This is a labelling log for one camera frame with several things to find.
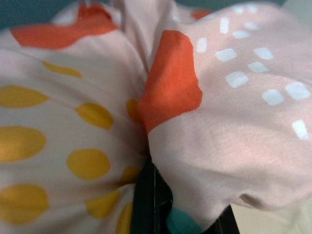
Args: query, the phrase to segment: teal fabric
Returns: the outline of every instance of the teal fabric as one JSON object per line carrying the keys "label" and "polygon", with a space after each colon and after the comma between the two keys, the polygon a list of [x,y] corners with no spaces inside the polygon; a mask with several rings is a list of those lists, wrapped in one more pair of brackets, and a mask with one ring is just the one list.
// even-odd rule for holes
{"label": "teal fabric", "polygon": [[184,211],[173,207],[167,217],[171,234],[201,234],[204,230]]}
{"label": "teal fabric", "polygon": [[[0,0],[0,30],[16,25],[48,22],[59,10],[74,1],[76,0]],[[177,0],[181,4],[214,11],[244,1],[248,0]],[[282,4],[285,0],[270,1]]]}

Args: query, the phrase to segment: yellow polka dot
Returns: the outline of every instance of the yellow polka dot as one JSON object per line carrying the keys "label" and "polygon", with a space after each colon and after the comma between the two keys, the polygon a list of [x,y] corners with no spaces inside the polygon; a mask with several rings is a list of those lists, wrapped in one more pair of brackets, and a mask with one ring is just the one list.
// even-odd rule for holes
{"label": "yellow polka dot", "polygon": [[89,214],[93,218],[104,219],[115,207],[120,197],[120,191],[115,190],[105,196],[85,202]]}
{"label": "yellow polka dot", "polygon": [[32,222],[48,208],[47,193],[37,185],[17,184],[0,191],[0,220],[7,223]]}
{"label": "yellow polka dot", "polygon": [[130,118],[136,122],[136,123],[141,123],[140,115],[137,110],[137,101],[130,99],[127,101],[127,110]]}
{"label": "yellow polka dot", "polygon": [[117,223],[116,234],[129,234],[132,216],[132,203],[129,203],[122,210]]}
{"label": "yellow polka dot", "polygon": [[84,149],[72,152],[67,158],[68,168],[82,179],[97,179],[111,168],[109,159],[100,150]]}
{"label": "yellow polka dot", "polygon": [[47,101],[46,95],[25,87],[8,85],[0,88],[0,106],[6,108],[26,108]]}
{"label": "yellow polka dot", "polygon": [[102,106],[95,103],[85,103],[76,108],[80,117],[97,127],[110,129],[114,123],[111,114]]}
{"label": "yellow polka dot", "polygon": [[137,167],[126,167],[125,170],[123,171],[120,184],[125,185],[135,183],[137,181],[137,177],[140,171],[141,170]]}
{"label": "yellow polka dot", "polygon": [[49,69],[52,72],[60,73],[63,75],[68,75],[68,76],[73,76],[77,78],[82,78],[82,74],[73,68],[54,65],[46,61],[43,61],[42,63],[47,69]]}
{"label": "yellow polka dot", "polygon": [[34,128],[0,127],[0,162],[13,162],[35,156],[45,144],[45,136]]}

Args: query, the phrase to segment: orange patch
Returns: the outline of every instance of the orange patch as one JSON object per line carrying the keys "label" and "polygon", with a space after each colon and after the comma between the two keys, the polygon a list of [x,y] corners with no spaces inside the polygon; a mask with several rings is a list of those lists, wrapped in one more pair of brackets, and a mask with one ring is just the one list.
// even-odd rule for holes
{"label": "orange patch", "polygon": [[196,109],[201,100],[190,39],[179,31],[164,31],[138,103],[147,133],[171,118]]}
{"label": "orange patch", "polygon": [[199,11],[193,11],[191,15],[194,19],[199,20],[209,15],[212,12],[213,12],[212,10],[199,10]]}
{"label": "orange patch", "polygon": [[117,26],[100,3],[93,3],[90,7],[82,3],[73,25],[38,24],[13,28],[11,33],[21,46],[62,49],[82,37],[102,35],[115,29]]}

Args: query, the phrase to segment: white rectangular spot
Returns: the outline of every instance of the white rectangular spot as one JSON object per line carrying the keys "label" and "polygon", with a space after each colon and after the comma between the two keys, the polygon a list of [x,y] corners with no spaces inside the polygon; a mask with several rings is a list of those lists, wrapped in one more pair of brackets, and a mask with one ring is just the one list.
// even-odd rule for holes
{"label": "white rectangular spot", "polygon": [[260,29],[259,25],[255,24],[253,22],[246,22],[246,23],[244,23],[244,25],[248,30],[255,31],[255,30]]}
{"label": "white rectangular spot", "polygon": [[200,38],[197,42],[196,51],[204,53],[207,50],[207,38]]}
{"label": "white rectangular spot", "polygon": [[262,94],[262,98],[270,105],[276,106],[284,101],[281,93],[276,89],[269,89]]}
{"label": "white rectangular spot", "polygon": [[253,50],[256,55],[262,59],[273,59],[274,56],[269,48],[262,47]]}
{"label": "white rectangular spot", "polygon": [[248,67],[250,68],[250,70],[256,73],[267,72],[269,70],[261,62],[249,63]]}
{"label": "white rectangular spot", "polygon": [[216,52],[215,56],[222,62],[229,61],[237,57],[237,54],[234,49],[225,49]]}
{"label": "white rectangular spot", "polygon": [[233,6],[233,10],[237,14],[243,14],[245,7],[243,5],[236,5],[236,6]]}
{"label": "white rectangular spot", "polygon": [[226,34],[229,31],[230,20],[227,17],[223,17],[220,21],[220,33]]}
{"label": "white rectangular spot", "polygon": [[249,12],[252,14],[257,13],[257,11],[258,11],[258,7],[256,4],[249,4],[248,9],[249,9]]}
{"label": "white rectangular spot", "polygon": [[243,39],[243,38],[250,37],[250,33],[246,31],[235,31],[235,32],[232,32],[232,35],[236,39]]}
{"label": "white rectangular spot", "polygon": [[248,81],[248,77],[243,72],[233,72],[226,76],[226,81],[232,88],[237,88]]}
{"label": "white rectangular spot", "polygon": [[285,89],[295,100],[305,99],[311,95],[307,87],[300,82],[289,84]]}
{"label": "white rectangular spot", "polygon": [[294,129],[300,140],[309,139],[309,133],[303,120],[297,120],[296,122],[292,123],[292,128]]}

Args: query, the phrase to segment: fabric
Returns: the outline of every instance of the fabric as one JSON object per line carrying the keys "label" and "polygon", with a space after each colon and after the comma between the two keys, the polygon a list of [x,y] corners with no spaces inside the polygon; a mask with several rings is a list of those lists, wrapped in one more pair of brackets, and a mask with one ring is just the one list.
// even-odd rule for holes
{"label": "fabric", "polygon": [[4,31],[0,233],[129,233],[145,132],[173,190],[168,227],[310,197],[311,38],[270,4],[171,0]]}

